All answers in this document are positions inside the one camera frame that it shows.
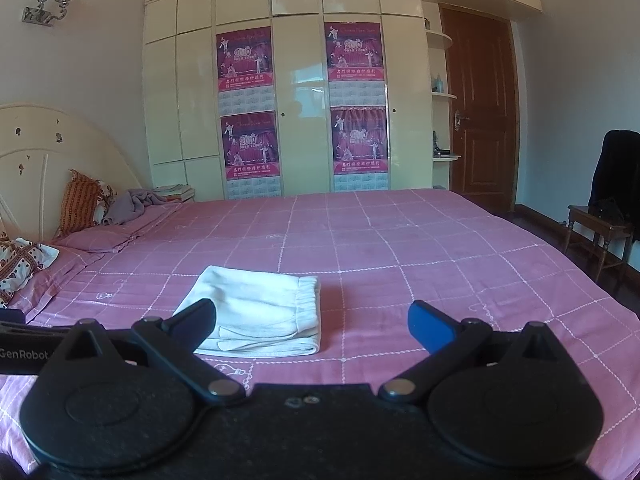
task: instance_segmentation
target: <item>purple blanket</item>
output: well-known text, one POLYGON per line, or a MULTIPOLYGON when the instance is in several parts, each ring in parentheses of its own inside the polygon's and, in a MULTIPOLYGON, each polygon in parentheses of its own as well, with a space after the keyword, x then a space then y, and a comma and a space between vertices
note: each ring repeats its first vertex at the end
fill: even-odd
POLYGON ((111 205, 102 220, 103 225, 121 225, 135 220, 145 212, 148 205, 161 205, 166 202, 162 196, 148 189, 127 189, 111 205))

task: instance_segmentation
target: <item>black jacket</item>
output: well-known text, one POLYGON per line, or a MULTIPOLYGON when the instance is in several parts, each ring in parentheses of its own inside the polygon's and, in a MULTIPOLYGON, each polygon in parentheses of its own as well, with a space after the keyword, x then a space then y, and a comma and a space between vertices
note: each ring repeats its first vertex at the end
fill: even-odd
POLYGON ((611 130, 604 136, 600 160, 591 184, 589 205, 613 199, 625 221, 640 236, 640 134, 611 130))

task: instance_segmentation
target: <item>pink poster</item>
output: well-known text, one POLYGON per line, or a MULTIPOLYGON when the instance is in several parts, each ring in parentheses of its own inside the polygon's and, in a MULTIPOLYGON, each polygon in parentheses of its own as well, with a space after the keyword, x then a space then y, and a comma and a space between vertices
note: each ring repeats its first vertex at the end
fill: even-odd
POLYGON ((332 108, 334 173, 388 171, 386 108, 332 108))
POLYGON ((325 23, 329 81, 384 81, 379 23, 325 23))
POLYGON ((218 35, 218 90, 273 85, 271 27, 218 35))
POLYGON ((280 175, 275 112, 222 117, 226 179, 280 175))

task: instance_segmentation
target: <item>wooden chair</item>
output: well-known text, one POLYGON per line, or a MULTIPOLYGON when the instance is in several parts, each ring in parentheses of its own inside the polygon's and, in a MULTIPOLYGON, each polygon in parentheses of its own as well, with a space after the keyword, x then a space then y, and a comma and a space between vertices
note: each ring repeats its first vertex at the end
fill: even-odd
POLYGON ((610 223, 602 218, 589 213, 589 207, 585 205, 570 205, 569 206, 569 225, 566 230, 566 239, 564 240, 564 250, 562 254, 566 254, 569 245, 590 245, 590 253, 593 256, 594 252, 600 251, 600 258, 598 261, 598 271, 594 278, 594 282, 598 283, 602 269, 609 269, 610 267, 621 266, 619 280, 625 277, 626 268, 629 263, 629 256, 631 256, 631 247, 634 243, 634 228, 631 224, 610 223), (593 245, 584 242, 571 243, 571 233, 574 231, 574 225, 578 224, 585 226, 587 229, 591 229, 594 232, 593 245), (602 247, 600 247, 600 237, 604 238, 602 247), (613 240, 619 238, 626 238, 625 251, 622 255, 622 261, 615 264, 605 265, 604 261, 609 252, 609 244, 613 240))

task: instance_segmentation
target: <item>folded blanket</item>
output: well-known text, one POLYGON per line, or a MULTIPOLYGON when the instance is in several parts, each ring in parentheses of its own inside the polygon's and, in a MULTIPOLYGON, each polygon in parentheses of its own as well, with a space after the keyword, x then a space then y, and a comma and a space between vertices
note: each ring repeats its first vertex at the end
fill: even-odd
POLYGON ((145 212, 148 205, 161 205, 166 202, 162 196, 148 189, 127 189, 119 195, 102 219, 103 225, 120 225, 135 220, 145 212))
POLYGON ((289 357, 320 349, 320 284, 315 276, 207 267, 175 313, 209 298, 216 328, 196 352, 289 357))

